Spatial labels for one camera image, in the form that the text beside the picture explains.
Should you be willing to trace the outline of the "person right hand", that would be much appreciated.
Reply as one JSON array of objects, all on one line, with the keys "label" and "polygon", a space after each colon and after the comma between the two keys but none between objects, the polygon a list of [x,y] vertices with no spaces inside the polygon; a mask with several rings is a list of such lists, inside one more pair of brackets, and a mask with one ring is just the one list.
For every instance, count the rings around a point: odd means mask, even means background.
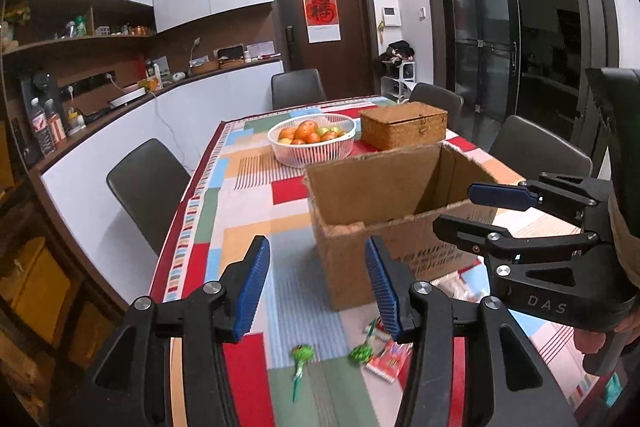
[{"label": "person right hand", "polygon": [[[625,317],[623,321],[615,327],[614,332],[617,334],[627,334],[627,345],[633,343],[640,335],[639,311],[636,310],[634,313],[629,314],[628,317]],[[605,333],[588,332],[582,329],[574,330],[574,346],[584,355],[597,353],[604,346],[605,340]]]}]

